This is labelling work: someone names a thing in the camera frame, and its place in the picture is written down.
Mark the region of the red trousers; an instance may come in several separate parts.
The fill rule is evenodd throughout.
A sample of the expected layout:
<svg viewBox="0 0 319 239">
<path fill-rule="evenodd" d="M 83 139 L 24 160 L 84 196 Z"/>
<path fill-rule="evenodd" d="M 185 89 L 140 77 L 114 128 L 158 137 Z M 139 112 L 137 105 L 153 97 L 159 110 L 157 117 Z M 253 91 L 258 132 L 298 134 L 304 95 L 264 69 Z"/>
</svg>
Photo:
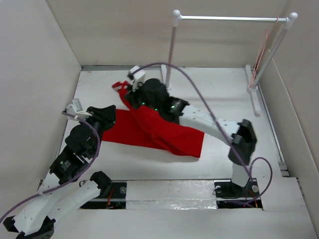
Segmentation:
<svg viewBox="0 0 319 239">
<path fill-rule="evenodd" d="M 116 110 L 116 123 L 104 132 L 103 141 L 166 150 L 177 156 L 201 156 L 203 132 L 167 122 L 144 106 L 134 110 L 124 98 L 128 86 L 126 81 L 112 85 L 127 109 Z"/>
</svg>

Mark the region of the pink wire hanger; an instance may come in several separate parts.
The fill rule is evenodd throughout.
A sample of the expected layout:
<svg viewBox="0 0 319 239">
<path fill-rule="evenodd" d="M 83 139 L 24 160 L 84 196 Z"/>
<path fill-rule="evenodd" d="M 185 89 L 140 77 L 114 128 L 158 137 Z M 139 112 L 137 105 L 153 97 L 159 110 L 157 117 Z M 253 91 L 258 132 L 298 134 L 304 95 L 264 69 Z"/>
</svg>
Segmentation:
<svg viewBox="0 0 319 239">
<path fill-rule="evenodd" d="M 268 29 L 267 29 L 267 28 L 266 28 L 265 31 L 264 31 L 264 37 L 265 37 L 265 39 L 261 42 L 261 45 L 260 45 L 259 50 L 258 50 L 258 54 L 257 54 L 257 57 L 256 57 L 255 65 L 254 65 L 253 71 L 252 71 L 252 77 L 251 77 L 250 83 L 249 83 L 249 85 L 248 85 L 248 86 L 249 86 L 249 89 L 253 89 L 253 84 L 254 84 L 254 82 L 255 82 L 256 75 L 257 75 L 257 71 L 258 71 L 258 69 L 259 69 L 261 60 L 262 60 L 262 58 L 263 58 L 263 55 L 264 55 L 266 46 L 267 46 L 267 44 L 268 44 L 269 36 L 270 36 L 270 35 L 272 34 L 272 32 L 274 31 L 275 26 L 278 24 L 278 22 L 279 22 L 279 17 L 276 18 L 275 24 L 274 24 L 272 30 L 270 31 L 270 33 L 268 33 Z"/>
</svg>

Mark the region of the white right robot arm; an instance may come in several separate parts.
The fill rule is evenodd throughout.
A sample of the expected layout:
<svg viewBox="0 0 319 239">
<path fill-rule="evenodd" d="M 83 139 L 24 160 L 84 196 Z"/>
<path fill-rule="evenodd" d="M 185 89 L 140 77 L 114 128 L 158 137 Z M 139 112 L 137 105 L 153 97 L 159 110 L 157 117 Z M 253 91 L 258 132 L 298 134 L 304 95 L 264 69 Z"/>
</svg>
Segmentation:
<svg viewBox="0 0 319 239">
<path fill-rule="evenodd" d="M 228 145 L 232 177 L 216 193 L 224 199 L 237 199 L 249 190 L 249 165 L 257 143 L 249 120 L 235 122 L 218 119 L 183 99 L 170 96 L 165 85 L 155 78 L 130 80 L 125 98 L 135 110 L 150 108 L 166 122 L 196 129 Z"/>
</svg>

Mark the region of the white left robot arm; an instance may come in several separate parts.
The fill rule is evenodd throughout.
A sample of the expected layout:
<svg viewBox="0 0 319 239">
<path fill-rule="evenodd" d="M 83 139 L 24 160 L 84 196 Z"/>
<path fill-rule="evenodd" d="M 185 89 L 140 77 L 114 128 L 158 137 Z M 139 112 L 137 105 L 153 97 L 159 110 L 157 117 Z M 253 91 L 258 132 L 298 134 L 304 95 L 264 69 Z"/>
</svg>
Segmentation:
<svg viewBox="0 0 319 239">
<path fill-rule="evenodd" d="M 19 239 L 49 239 L 55 224 L 66 213 L 93 198 L 104 198 L 111 193 L 112 180 L 98 171 L 74 193 L 62 198 L 98 157 L 104 132 L 116 122 L 115 105 L 89 107 L 85 112 L 74 114 L 66 108 L 62 113 L 78 121 L 78 125 L 66 137 L 65 147 L 49 167 L 35 195 L 15 205 L 0 219 L 5 229 L 17 233 Z"/>
</svg>

